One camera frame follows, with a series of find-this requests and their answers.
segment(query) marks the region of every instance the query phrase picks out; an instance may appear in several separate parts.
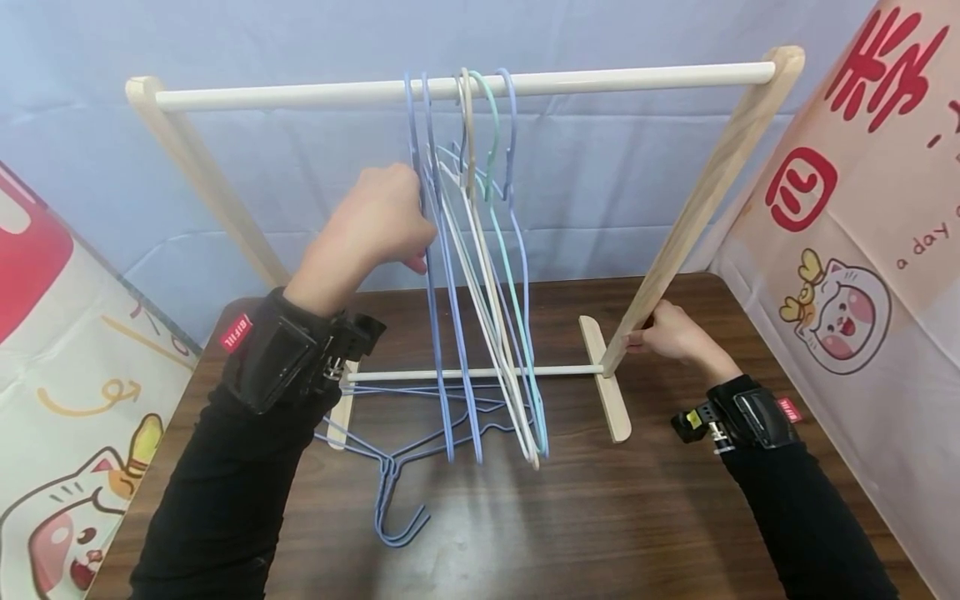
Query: yellow cartoon ears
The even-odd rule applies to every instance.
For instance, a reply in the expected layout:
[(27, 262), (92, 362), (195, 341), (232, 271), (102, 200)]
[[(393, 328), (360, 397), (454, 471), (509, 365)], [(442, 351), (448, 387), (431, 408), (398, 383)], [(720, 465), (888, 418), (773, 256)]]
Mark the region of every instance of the yellow cartoon ears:
[(805, 249), (800, 255), (800, 268), (797, 269), (797, 274), (800, 275), (800, 279), (813, 285), (820, 283), (826, 276), (824, 267), (820, 264), (820, 256), (810, 248)]
[(163, 437), (163, 422), (160, 417), (153, 413), (144, 417), (130, 441), (130, 459), (127, 461), (127, 473), (133, 477), (143, 477), (147, 466), (154, 458), (161, 437)]
[(780, 318), (788, 323), (795, 323), (804, 317), (804, 307), (796, 298), (787, 296), (780, 307)]
[(787, 296), (780, 307), (780, 318), (788, 323), (805, 321), (813, 314), (813, 299), (816, 298), (816, 289), (813, 287), (827, 276), (824, 267), (820, 264), (820, 256), (812, 249), (807, 248), (800, 255), (800, 267), (797, 274), (804, 281), (800, 294), (796, 298)]

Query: red logo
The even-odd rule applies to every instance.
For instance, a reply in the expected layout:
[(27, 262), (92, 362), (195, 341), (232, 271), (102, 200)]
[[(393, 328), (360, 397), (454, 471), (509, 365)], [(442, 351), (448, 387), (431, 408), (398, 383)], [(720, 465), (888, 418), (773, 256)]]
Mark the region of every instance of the red logo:
[(777, 404), (790, 422), (795, 423), (797, 421), (804, 420), (804, 418), (800, 415), (800, 411), (798, 411), (797, 407), (795, 407), (793, 402), (790, 401), (790, 398), (779, 398), (777, 400)]
[(765, 202), (777, 225), (787, 231), (810, 227), (837, 186), (837, 170), (816, 150), (794, 148), (767, 187)]
[(233, 325), (227, 329), (227, 332), (220, 337), (220, 346), (223, 346), (224, 350), (233, 354), (233, 351), (240, 346), (243, 339), (250, 333), (252, 327), (253, 323), (251, 323), (247, 313), (240, 315), (237, 317), (237, 320), (233, 322)]
[(0, 342), (47, 293), (73, 254), (73, 238), (0, 162)]

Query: brown table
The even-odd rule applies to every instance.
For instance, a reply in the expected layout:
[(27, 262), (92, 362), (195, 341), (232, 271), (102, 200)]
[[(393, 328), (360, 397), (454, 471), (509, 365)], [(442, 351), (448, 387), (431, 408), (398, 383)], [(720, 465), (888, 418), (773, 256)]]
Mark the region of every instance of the brown table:
[[(536, 285), (538, 364), (587, 362), (578, 315), (593, 316), (611, 335), (637, 285), (635, 278)], [(805, 416), (801, 435), (851, 504), (902, 597), (932, 597), (723, 282), (680, 276), (667, 297), (746, 372), (797, 400)], [(463, 298), (461, 305), (468, 301)], [(228, 306), (216, 331), (251, 302)], [(443, 314), (446, 306), (441, 300)], [(422, 291), (365, 294), (354, 308), (389, 326), (362, 370), (432, 367)], [(474, 319), (465, 324), (476, 342), (470, 364), (488, 366)], [(447, 365), (456, 364), (454, 351), (452, 326), (444, 324)], [(219, 344), (205, 350), (88, 598), (128, 596), (150, 516), (224, 360)], [(525, 463), (512, 434), (497, 431), (484, 437), (482, 466), (463, 446), (452, 465), (440, 455), (405, 468), (390, 530), (405, 525), (421, 502), (432, 518), (403, 549), (385, 547), (372, 530), (377, 464), (312, 445), (287, 506), (268, 597), (782, 597), (746, 501), (710, 443), (684, 445), (668, 424), (674, 413), (702, 401), (703, 382), (690, 369), (649, 355), (628, 356), (617, 377), (634, 426), (624, 444), (611, 443), (592, 377), (545, 377), (551, 455), (539, 472)], [(435, 400), (359, 396), (351, 430), (389, 450), (439, 423)]]

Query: white rod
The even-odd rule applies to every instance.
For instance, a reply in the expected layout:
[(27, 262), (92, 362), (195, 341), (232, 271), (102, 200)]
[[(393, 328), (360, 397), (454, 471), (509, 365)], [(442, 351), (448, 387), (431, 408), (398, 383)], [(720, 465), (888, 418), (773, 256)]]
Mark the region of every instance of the white rod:
[[(585, 94), (593, 92), (666, 89), (672, 87), (709, 87), (715, 85), (766, 84), (776, 71), (770, 62), (736, 64), (699, 64), (691, 66), (566, 71), (559, 73), (521, 73), (513, 76), (517, 96)], [(495, 96), (506, 96), (507, 87), (499, 75), (484, 78)], [(481, 95), (477, 82), (473, 93)], [(416, 100), (422, 98), (420, 77), (411, 82)], [(433, 100), (455, 100), (457, 85), (452, 77), (430, 80)], [(274, 85), (270, 87), (234, 87), (223, 89), (185, 89), (160, 91), (156, 105), (165, 112), (190, 110), (242, 110), (271, 108), (331, 107), (402, 102), (406, 98), (403, 81), (362, 82), (355, 84)]]
[[(470, 377), (496, 377), (496, 369), (469, 369)], [(517, 375), (526, 369), (514, 369)], [(603, 372), (601, 365), (563, 365), (559, 367), (534, 367), (534, 375), (585, 375)], [(441, 372), (444, 379), (456, 379), (463, 375), (459, 369), (444, 369)], [(436, 371), (384, 371), (384, 372), (349, 372), (348, 383), (361, 381), (411, 381), (414, 379), (437, 380)]]

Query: black wrist band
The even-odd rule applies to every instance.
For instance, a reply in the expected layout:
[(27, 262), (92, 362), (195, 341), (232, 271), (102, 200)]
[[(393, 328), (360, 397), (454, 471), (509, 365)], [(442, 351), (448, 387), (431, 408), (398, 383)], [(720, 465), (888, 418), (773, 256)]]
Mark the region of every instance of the black wrist band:
[(769, 450), (800, 440), (774, 395), (745, 374), (710, 388), (707, 402), (670, 422), (687, 444), (709, 433), (717, 452), (744, 447)]
[(224, 366), (224, 383), (242, 405), (262, 415), (290, 389), (297, 390), (293, 401), (310, 393), (334, 320), (294, 306), (283, 297), (283, 288), (276, 288), (253, 312), (251, 323)]

